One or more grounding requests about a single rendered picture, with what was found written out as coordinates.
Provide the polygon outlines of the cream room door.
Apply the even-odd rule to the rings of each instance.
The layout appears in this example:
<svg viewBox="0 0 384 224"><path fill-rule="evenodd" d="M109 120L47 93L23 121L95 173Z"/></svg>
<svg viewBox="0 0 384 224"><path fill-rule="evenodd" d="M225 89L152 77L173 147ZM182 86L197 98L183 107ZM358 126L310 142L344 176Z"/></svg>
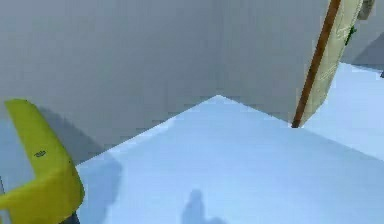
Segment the cream room door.
<svg viewBox="0 0 384 224"><path fill-rule="evenodd" d="M329 0L329 6L300 94L292 128L305 124L325 102L350 28L355 25L363 0Z"/></svg>

